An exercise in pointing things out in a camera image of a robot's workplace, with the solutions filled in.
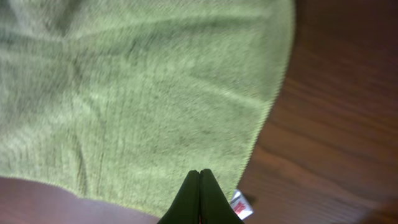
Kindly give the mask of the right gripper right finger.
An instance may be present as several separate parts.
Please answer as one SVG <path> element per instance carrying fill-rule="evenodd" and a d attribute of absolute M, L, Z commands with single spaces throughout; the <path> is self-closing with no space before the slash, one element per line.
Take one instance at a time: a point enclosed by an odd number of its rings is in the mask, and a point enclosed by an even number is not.
<path fill-rule="evenodd" d="M 230 207 L 210 169 L 200 172 L 201 224 L 243 224 Z"/>

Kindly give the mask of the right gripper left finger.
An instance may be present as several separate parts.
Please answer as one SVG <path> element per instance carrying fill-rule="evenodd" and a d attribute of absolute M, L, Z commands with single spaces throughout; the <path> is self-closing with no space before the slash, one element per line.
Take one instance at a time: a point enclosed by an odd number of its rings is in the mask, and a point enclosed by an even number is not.
<path fill-rule="evenodd" d="M 200 223 L 200 174 L 188 172 L 176 197 L 158 224 Z"/>

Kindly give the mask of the light green cloth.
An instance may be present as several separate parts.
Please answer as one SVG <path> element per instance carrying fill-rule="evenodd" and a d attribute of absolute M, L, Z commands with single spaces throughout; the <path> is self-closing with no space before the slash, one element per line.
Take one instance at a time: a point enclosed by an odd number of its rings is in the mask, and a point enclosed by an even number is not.
<path fill-rule="evenodd" d="M 292 0 L 1 2 L 1 175 L 162 216 L 232 196 L 278 95 Z"/>

